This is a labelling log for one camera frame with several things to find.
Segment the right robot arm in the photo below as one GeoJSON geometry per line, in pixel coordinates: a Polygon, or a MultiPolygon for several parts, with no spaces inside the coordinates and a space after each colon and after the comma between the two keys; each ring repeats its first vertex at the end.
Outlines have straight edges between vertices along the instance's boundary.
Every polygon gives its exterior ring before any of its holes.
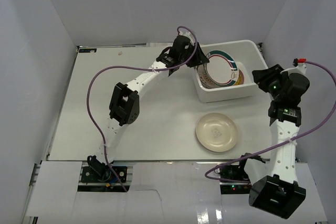
{"type": "Polygon", "coordinates": [[[258,155],[246,159],[237,168],[238,177],[251,182],[249,205],[288,219],[306,198],[306,190],[298,185],[295,169],[296,141],[301,125],[299,103],[310,82],[305,76],[306,64],[283,69],[275,65],[252,72],[254,82],[272,101],[268,109],[271,143],[270,161],[258,155]]]}

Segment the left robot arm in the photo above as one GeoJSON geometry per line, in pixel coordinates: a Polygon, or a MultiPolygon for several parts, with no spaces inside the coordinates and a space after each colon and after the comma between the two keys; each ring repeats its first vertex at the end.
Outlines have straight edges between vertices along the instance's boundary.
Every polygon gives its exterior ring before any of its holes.
{"type": "Polygon", "coordinates": [[[101,182],[110,178],[111,168],[109,167],[116,154],[117,147],[122,138],[122,134],[128,125],[135,122],[140,115],[140,100],[144,94],[158,84],[161,80],[168,78],[181,66],[194,68],[204,65],[209,60],[202,52],[195,34],[192,31],[179,31],[173,41],[173,45],[166,47],[156,58],[149,68],[136,68],[128,66],[111,66],[100,70],[92,78],[86,97],[87,112],[94,126],[102,136],[102,144],[96,154],[97,160],[104,162],[97,164],[93,168],[93,176],[101,182]],[[90,110],[90,92],[94,81],[100,74],[111,69],[130,69],[143,71],[138,77],[126,84],[117,83],[114,86],[109,104],[108,131],[103,133],[90,110]]]}

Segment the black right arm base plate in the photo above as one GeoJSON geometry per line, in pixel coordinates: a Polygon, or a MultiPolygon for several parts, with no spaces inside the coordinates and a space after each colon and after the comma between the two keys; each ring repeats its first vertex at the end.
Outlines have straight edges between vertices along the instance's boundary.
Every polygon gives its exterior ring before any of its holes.
{"type": "Polygon", "coordinates": [[[214,171],[222,179],[238,180],[249,183],[246,172],[239,165],[228,165],[214,171]]]}

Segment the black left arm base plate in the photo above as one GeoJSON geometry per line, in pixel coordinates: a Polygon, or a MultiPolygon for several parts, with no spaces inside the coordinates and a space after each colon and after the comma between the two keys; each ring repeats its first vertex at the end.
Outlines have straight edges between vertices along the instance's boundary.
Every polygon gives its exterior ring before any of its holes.
{"type": "MultiPolygon", "coordinates": [[[[113,167],[114,171],[119,176],[119,179],[122,183],[127,181],[127,171],[126,166],[115,166],[113,167]]],[[[82,169],[81,179],[82,183],[117,183],[118,179],[115,177],[114,173],[107,168],[107,171],[103,173],[102,176],[93,171],[92,168],[86,166],[82,169]]]]}

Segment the white plate orange sun pattern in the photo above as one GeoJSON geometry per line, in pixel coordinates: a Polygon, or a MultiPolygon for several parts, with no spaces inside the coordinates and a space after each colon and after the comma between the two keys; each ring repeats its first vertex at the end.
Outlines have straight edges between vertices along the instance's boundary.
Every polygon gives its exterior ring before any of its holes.
{"type": "MultiPolygon", "coordinates": [[[[212,82],[209,77],[205,73],[205,65],[201,65],[196,68],[198,77],[202,83],[202,85],[208,89],[214,89],[214,88],[226,88],[226,87],[220,87],[216,85],[214,82],[212,82]]],[[[245,82],[245,76],[241,70],[239,70],[239,77],[237,82],[233,86],[244,84],[245,82]]]]}

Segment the white plate green red rim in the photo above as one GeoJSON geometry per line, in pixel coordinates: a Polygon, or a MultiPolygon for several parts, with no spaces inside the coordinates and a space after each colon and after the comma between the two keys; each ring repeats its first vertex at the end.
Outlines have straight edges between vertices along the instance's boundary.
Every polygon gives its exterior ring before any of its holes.
{"type": "Polygon", "coordinates": [[[209,79],[220,87],[233,86],[239,77],[236,61],[226,52],[210,51],[206,57],[209,62],[205,65],[205,73],[209,79]]]}

